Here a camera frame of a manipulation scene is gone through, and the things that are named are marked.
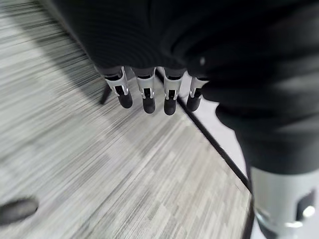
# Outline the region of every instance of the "silver metal finger segment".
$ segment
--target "silver metal finger segment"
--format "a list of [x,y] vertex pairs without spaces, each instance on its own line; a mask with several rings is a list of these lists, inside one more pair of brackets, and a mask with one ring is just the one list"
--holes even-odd
[[187,99],[187,108],[192,112],[197,110],[200,104],[200,100],[202,98],[202,94],[200,89],[205,85],[208,81],[205,78],[197,78],[192,77],[190,83],[190,91]]
[[117,95],[120,104],[128,109],[132,106],[133,100],[129,91],[128,80],[123,66],[117,66],[112,68],[97,68],[109,88]]
[[182,78],[185,73],[185,69],[170,69],[165,68],[164,76],[164,92],[165,92],[165,101],[164,101],[164,112],[167,115],[172,115],[176,110],[176,100],[180,86],[182,83]]

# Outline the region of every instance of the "black sleeve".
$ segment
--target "black sleeve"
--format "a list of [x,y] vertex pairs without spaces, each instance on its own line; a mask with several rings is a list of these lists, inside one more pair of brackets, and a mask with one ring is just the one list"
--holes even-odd
[[[220,103],[216,114],[249,164],[279,174],[319,168],[318,1],[213,2],[202,18],[176,11],[163,49],[208,76],[204,98]],[[178,28],[183,19],[192,26]]]

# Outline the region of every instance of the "striped carpet floor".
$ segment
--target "striped carpet floor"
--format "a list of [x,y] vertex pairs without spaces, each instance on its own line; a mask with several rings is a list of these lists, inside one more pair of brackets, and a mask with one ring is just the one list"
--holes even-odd
[[239,239],[250,193],[177,107],[112,94],[42,7],[0,0],[0,203],[34,195],[3,239]]

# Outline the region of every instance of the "gray carpet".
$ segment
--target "gray carpet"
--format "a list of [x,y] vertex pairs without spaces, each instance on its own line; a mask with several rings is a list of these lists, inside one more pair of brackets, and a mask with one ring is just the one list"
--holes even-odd
[[0,203],[37,213],[3,239],[239,239],[250,193],[177,107],[114,94],[39,4],[0,0]]

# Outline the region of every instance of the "black object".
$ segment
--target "black object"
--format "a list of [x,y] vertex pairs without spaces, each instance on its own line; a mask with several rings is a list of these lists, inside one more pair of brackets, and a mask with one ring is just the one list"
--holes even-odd
[[149,24],[151,1],[52,0],[72,35],[98,69],[184,68],[164,55]]
[[111,88],[109,87],[108,84],[106,84],[106,86],[104,87],[103,95],[102,95],[101,100],[100,100],[100,103],[102,105],[105,105],[106,100],[110,96],[111,92],[112,92]]
[[137,77],[142,79],[149,78],[154,74],[154,67],[148,67],[143,69],[132,67],[132,70]]
[[316,197],[316,191],[312,190],[309,194],[307,194],[305,197],[300,199],[297,205],[296,221],[302,222],[306,219],[303,215],[304,210],[309,206],[313,206],[313,207],[315,206],[315,197]]
[[127,95],[120,94],[120,96],[118,96],[118,99],[119,99],[121,106],[123,106],[126,109],[129,109],[133,105],[133,100],[132,100],[132,96],[131,96],[130,91],[128,92]]
[[264,234],[264,236],[267,239],[279,239],[279,236],[275,232],[266,228],[262,223],[258,223],[258,225],[259,225],[261,232]]
[[164,112],[168,116],[171,116],[176,111],[176,100],[169,98],[164,101]]
[[144,111],[148,114],[152,114],[155,111],[155,100],[154,98],[146,97],[143,99]]
[[252,167],[291,175],[319,168],[318,7],[152,1],[161,49],[190,75],[207,77],[203,97],[219,103],[217,117],[235,131]]
[[165,75],[170,80],[178,80],[183,77],[186,69],[172,69],[168,67],[164,67]]
[[200,104],[200,98],[199,97],[191,97],[190,95],[188,95],[188,99],[187,99],[187,108],[190,111],[195,111],[198,109]]
[[39,207],[35,198],[18,199],[0,206],[0,226],[7,226],[33,215]]

